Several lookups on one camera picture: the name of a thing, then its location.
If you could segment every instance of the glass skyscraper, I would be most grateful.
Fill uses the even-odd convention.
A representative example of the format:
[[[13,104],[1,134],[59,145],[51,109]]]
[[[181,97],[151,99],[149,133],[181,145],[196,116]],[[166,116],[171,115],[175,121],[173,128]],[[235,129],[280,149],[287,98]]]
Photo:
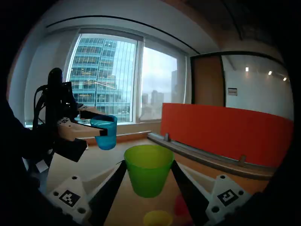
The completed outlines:
[[[75,101],[132,121],[136,46],[128,38],[82,34],[70,70]]]

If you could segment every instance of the yellow cup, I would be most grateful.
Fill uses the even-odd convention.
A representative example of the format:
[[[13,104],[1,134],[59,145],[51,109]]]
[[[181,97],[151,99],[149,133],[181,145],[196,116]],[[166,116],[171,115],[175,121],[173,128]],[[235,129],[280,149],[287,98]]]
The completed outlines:
[[[143,218],[144,226],[170,226],[172,216],[163,210],[155,210],[145,214]]]

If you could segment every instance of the table surface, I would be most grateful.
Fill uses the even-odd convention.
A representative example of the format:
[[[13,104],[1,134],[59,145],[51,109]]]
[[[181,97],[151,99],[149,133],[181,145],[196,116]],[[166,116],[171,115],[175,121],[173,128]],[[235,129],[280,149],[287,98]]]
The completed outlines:
[[[49,169],[46,192],[51,192],[72,175],[77,175],[82,180],[89,180],[94,175],[123,160],[123,154],[128,148],[142,144],[156,143],[148,139],[127,141],[117,144],[114,149],[108,151],[100,150],[97,146],[89,146],[89,149],[83,153],[77,163],[55,154]],[[216,178],[220,174],[228,175],[250,194],[263,191],[268,183],[268,181],[253,180],[224,173],[176,153],[174,155],[177,162],[212,178]],[[134,193],[126,172],[105,225],[143,225],[144,215],[152,210],[165,210],[173,216],[173,225],[183,225],[191,220],[190,216],[177,217],[173,211],[175,199],[180,193],[175,178],[170,172],[160,195],[151,199],[139,197]]]

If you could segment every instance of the orange partition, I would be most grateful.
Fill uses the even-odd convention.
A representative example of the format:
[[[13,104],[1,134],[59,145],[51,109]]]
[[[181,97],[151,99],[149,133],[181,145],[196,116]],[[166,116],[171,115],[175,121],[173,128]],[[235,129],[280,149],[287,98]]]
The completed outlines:
[[[277,167],[292,140],[293,121],[237,108],[163,104],[161,135],[220,156]]]

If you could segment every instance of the plastic cup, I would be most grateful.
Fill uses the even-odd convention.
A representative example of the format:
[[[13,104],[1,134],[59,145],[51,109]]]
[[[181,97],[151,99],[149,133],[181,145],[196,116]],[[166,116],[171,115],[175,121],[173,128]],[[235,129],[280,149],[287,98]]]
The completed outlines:
[[[143,218],[144,226],[170,226],[172,216],[163,210],[148,212]]]
[[[159,145],[139,145],[124,154],[134,192],[144,198],[159,195],[173,162],[173,152]]]
[[[98,115],[90,120],[91,126],[106,128],[107,136],[96,136],[96,142],[100,149],[110,150],[116,146],[117,118],[114,115]]]

